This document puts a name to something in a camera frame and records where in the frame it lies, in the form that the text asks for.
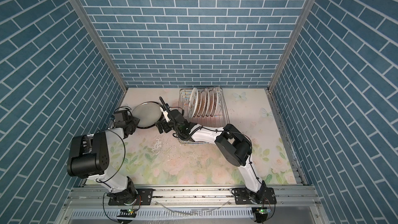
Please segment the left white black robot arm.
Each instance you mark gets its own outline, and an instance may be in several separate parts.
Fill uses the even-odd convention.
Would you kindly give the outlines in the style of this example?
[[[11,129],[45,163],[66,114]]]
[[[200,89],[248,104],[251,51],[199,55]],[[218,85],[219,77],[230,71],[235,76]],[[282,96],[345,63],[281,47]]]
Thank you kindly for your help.
[[[94,134],[73,137],[70,144],[67,173],[71,177],[92,180],[108,191],[106,194],[116,205],[133,205],[138,198],[133,181],[119,173],[126,159],[125,139],[132,135],[139,119],[131,113],[131,108],[122,106],[114,113],[112,128]],[[110,164],[108,142],[121,142],[123,157],[118,169]]]

